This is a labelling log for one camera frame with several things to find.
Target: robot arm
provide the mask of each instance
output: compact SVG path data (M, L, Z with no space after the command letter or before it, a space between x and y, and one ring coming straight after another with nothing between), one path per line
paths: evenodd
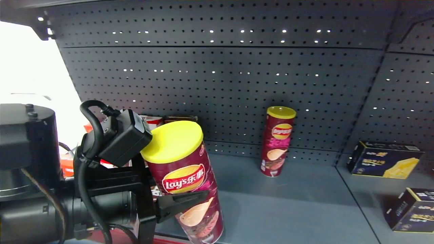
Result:
M95 226L104 232L106 243L111 243L109 228L127 224L133 227L133 233L128 233L133 242L150 244L156 223L207 196L204 191L153 201L151 186L155 183L140 156L152 135L146 122L130 109L118 111L100 101L82 104L80 109L94 131L85 134L77 148L76 177L65 180L59 164L54 111L33 105L0 106L1 243L80 240ZM89 106L100 107L107 118L100 123ZM100 159L118 168L105 168ZM123 167L129 160L132 166ZM29 176L47 192L44 194Z

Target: red chip can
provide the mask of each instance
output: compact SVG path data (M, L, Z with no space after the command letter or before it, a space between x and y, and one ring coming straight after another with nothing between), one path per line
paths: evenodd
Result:
M224 228L203 137L196 122L175 121L152 130L152 141L141 151L162 195L209 191L205 201L175 216L193 244L215 243Z
M260 168L268 177L277 177L282 172L296 115L294 109L287 107L273 106L267 109Z

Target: black cable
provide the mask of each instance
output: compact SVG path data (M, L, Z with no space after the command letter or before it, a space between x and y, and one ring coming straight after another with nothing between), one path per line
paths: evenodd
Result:
M120 224L112 224L112 223L109 223L108 226L110 228L117 228L117 229L123 231L130 238L132 244L139 244L138 239L136 238L134 233L131 232L131 230L128 229L127 227L120 225Z
M87 192L86 179L85 179L86 169L87 169L87 164L82 162L80 167L79 167L79 172L77 175L80 197L81 197L84 205L86 206L87 211L89 212L90 216L92 217L93 221L98 226L98 228L101 230L102 235L104 236L105 244L112 244L113 240L112 240L112 235L110 234L110 229L104 223L101 216L99 216L95 206L93 205L92 200L89 197L89 193Z
M62 236L60 237L60 240L58 244L63 244L66 240L66 211L60 202L60 200L48 189L42 182L38 182L25 168L21 169L21 172L29 178L29 180L47 197L47 199L53 204L54 208L56 209L57 213L60 216L60 219L62 220Z
M86 206L93 221L101 230L102 235L104 236L105 243L112 244L113 240L112 240L112 235L110 234L110 229L104 223L101 216L98 214L91 198L89 197L89 193L86 187L85 175L86 175L86 169L88 167L87 163L93 160L98 155L102 147L102 142L104 140L104 132L102 130L102 126L98 121L98 119L96 118L96 116L89 110L89 107L92 106L98 106L99 108L101 108L102 111L109 110L109 107L106 104L97 100L85 101L80 105L80 111L86 117L86 119L89 120L89 123L93 128L94 142L90 150L87 151L86 154L84 155L84 157L88 160L86 162L82 162L79 167L79 171L77 175L78 188L84 206Z
M80 105L81 113L86 117L87 120L89 120L90 125L92 125L93 135L95 138L92 147L85 155L85 157L88 159L93 159L98 154L104 140L104 132L102 130L102 126L96 116L89 110L89 107L92 106L98 106L101 109L107 108L107 105L97 100L85 101Z
M65 144L65 143L61 143L59 142L59 146L63 149L65 149L66 151L70 152L71 149Z

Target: white wall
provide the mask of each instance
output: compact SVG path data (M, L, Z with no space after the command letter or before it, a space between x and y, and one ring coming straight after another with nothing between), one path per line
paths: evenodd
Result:
M30 27L5 22L0 22L0 33L0 103L53 109L59 141L74 148L85 133L87 120L79 111L80 100L56 42L41 41Z

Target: yellow product image on box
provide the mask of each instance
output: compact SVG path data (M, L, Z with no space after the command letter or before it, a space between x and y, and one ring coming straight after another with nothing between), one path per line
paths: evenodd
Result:
M419 159L417 158L400 160L392 168L386 170L383 174L383 177L406 179L411 171L416 167L418 162Z

